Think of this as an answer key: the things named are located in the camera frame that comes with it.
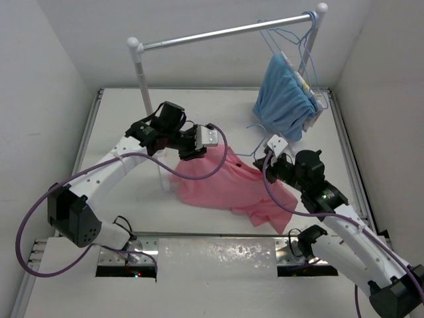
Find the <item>light blue wire hanger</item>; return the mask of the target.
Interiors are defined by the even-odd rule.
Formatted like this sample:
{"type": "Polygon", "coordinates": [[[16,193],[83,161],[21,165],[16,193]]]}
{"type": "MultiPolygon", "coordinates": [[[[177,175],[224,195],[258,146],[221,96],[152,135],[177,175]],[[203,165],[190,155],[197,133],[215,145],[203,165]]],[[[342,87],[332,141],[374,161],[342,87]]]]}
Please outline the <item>light blue wire hanger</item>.
{"type": "Polygon", "coordinates": [[[260,147],[266,141],[266,137],[268,136],[268,132],[266,130],[266,127],[263,126],[260,123],[252,123],[251,125],[246,127],[246,130],[249,130],[253,127],[260,130],[260,136],[261,136],[261,139],[255,144],[255,147],[250,152],[247,152],[247,153],[230,152],[229,153],[230,155],[238,156],[238,157],[253,158],[254,160],[256,159],[256,153],[258,152],[260,147]]]}

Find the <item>pink t shirt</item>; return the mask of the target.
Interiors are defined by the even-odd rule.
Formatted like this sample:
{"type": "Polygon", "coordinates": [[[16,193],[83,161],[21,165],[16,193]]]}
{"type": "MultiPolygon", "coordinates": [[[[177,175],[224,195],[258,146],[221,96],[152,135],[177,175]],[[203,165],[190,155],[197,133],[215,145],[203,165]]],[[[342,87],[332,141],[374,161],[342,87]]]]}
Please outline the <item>pink t shirt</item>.
{"type": "MultiPolygon", "coordinates": [[[[174,171],[185,176],[204,176],[218,166],[224,151],[223,144],[209,148],[203,158],[181,160],[174,171]]],[[[180,201],[196,207],[226,209],[234,215],[248,217],[254,227],[269,223],[277,233],[282,234],[292,214],[281,209],[269,196],[261,171],[229,153],[221,169],[209,178],[188,180],[172,174],[170,183],[180,201]]],[[[282,182],[269,186],[283,206],[296,209],[297,198],[282,182]]]]}

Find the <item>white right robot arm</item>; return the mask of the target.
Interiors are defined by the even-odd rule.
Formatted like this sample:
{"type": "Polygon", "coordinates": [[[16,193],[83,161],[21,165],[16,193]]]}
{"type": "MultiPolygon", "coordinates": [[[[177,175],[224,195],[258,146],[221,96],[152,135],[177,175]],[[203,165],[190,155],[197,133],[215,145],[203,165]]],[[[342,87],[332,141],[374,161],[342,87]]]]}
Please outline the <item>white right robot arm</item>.
{"type": "Polygon", "coordinates": [[[294,162],[270,147],[254,162],[266,191],[276,181],[298,190],[306,211],[316,218],[297,235],[296,251],[306,260],[328,262],[362,291],[380,317],[406,317],[423,304],[423,265],[412,266],[370,230],[345,195],[325,178],[320,151],[302,150],[294,162]]]}

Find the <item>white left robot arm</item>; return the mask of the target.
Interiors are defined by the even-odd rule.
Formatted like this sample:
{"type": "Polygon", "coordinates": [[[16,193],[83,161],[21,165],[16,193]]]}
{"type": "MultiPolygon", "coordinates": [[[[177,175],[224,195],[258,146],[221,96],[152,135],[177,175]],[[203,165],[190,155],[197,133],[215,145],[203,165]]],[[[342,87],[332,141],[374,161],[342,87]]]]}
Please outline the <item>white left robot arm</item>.
{"type": "Polygon", "coordinates": [[[202,157],[206,143],[216,140],[208,126],[186,123],[184,108],[165,101],[153,114],[134,122],[113,149],[98,163],[64,185],[52,187],[48,196],[48,223],[76,246],[91,244],[123,250],[131,234],[122,227],[98,219],[101,200],[134,168],[165,148],[178,151],[180,158],[202,157]]]}

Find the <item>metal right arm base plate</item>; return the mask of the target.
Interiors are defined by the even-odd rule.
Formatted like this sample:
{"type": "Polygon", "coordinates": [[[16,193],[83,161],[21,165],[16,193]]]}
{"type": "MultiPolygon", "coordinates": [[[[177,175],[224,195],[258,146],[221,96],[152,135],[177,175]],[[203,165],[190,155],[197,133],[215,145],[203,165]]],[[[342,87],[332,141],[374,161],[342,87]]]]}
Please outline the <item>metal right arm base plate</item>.
{"type": "Polygon", "coordinates": [[[317,265],[327,266],[328,262],[312,256],[306,258],[302,255],[297,246],[297,237],[282,237],[274,239],[274,246],[276,250],[277,265],[281,266],[301,266],[301,265],[317,265]]]}

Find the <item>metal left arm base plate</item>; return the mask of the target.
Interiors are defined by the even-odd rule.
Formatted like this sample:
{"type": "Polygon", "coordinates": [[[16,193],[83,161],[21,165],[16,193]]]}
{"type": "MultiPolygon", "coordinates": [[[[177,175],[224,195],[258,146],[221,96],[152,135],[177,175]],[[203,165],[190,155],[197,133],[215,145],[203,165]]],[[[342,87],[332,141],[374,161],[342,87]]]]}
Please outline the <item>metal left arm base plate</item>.
{"type": "Polygon", "coordinates": [[[130,266],[154,265],[157,261],[159,244],[157,240],[132,240],[118,252],[107,248],[101,248],[98,264],[104,266],[125,264],[130,266]]]}

